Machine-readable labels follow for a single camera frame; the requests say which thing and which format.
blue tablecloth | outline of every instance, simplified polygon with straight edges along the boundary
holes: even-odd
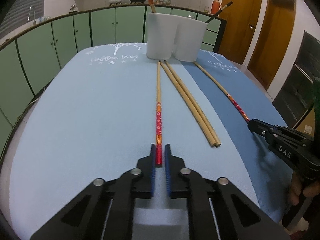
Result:
[[[10,215],[22,240],[95,178],[111,180],[135,167],[155,143],[156,60],[145,43],[109,44],[79,52],[57,75],[28,120],[12,164]],[[274,221],[286,205],[291,169],[269,152],[219,88],[192,63],[168,60],[216,130],[208,145],[161,71],[163,144],[203,177],[229,178]],[[249,118],[285,125],[265,95],[223,56],[200,51],[211,73]],[[155,196],[137,200],[133,239],[187,239],[185,200],[166,196],[164,168]]]

silver screw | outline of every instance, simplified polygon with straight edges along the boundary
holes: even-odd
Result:
[[[180,170],[180,172],[181,172],[181,174],[183,174],[183,175],[188,175],[188,174],[191,173],[191,170],[190,170],[189,168],[182,168],[182,169]]]
[[[218,182],[220,185],[227,185],[229,183],[229,180],[227,178],[220,178],[218,179]]]
[[[131,170],[131,174],[132,175],[140,175],[141,174],[141,170],[139,168],[134,168]]]
[[[102,186],[103,183],[104,183],[104,180],[103,180],[103,179],[95,179],[95,180],[93,181],[93,185],[95,185],[95,186]]]

finger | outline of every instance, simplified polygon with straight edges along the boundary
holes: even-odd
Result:
[[[303,194],[306,197],[314,197],[320,193],[320,183],[315,181],[303,190]]]
[[[301,194],[302,191],[302,183],[299,179],[299,177],[297,176],[297,173],[292,173],[292,179],[291,179],[291,189],[293,190],[293,192],[299,196]]]
[[[294,206],[299,204],[299,196],[294,193],[292,188],[289,190],[288,202]]]

green cabinet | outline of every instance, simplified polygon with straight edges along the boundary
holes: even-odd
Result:
[[[168,7],[156,7],[157,13],[171,14],[171,8]],[[144,42],[148,41],[148,13],[151,12],[150,6],[147,6],[147,15],[146,15],[146,27],[144,29]]]
[[[142,42],[145,6],[116,8],[116,43]]]
[[[53,21],[52,30],[60,66],[63,68],[77,54],[73,17]]]
[[[74,31],[78,52],[91,47],[89,13],[74,15],[73,23],[75,27]]]
[[[8,123],[0,110],[0,155],[11,132],[11,125]]]
[[[116,9],[105,9],[91,13],[91,33],[93,46],[115,43]]]
[[[51,23],[27,32],[17,41],[25,73],[37,94],[60,71]]]
[[[209,18],[210,17],[207,15],[198,14],[197,20],[202,21],[202,22],[206,22]],[[207,30],[214,31],[214,32],[218,33],[219,29],[220,29],[220,24],[221,24],[220,20],[213,19],[211,22],[208,23]]]
[[[18,58],[16,43],[0,51],[0,108],[14,125],[33,98]]]
[[[186,10],[181,10],[181,9],[172,9],[172,14],[183,16],[183,17],[188,17],[188,15],[193,15],[195,18],[197,17],[197,13],[186,11]]]
[[[201,49],[205,49],[207,51],[213,51],[213,46],[209,45],[209,44],[202,43],[201,44]]]

white cup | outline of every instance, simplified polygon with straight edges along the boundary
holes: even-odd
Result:
[[[194,62],[197,59],[207,23],[191,18],[180,18],[175,37],[175,58],[180,61]]]
[[[169,59],[180,17],[162,13],[148,13],[147,57]]]

